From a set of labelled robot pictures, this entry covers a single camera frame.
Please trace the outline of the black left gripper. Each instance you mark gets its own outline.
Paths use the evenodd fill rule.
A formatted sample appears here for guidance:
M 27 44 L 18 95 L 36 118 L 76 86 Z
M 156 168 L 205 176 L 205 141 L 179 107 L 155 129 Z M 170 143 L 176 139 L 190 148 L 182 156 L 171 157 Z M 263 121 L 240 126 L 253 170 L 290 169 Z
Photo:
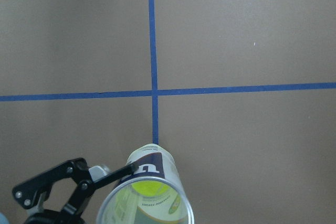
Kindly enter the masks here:
M 12 195 L 21 207 L 28 210 L 38 204 L 42 194 L 49 198 L 54 183 L 71 178 L 78 185 L 61 211 L 28 210 L 28 218 L 24 223 L 86 223 L 81 215 L 95 191 L 134 172 L 135 163 L 131 163 L 94 182 L 86 160 L 75 158 L 16 185 L 12 189 Z

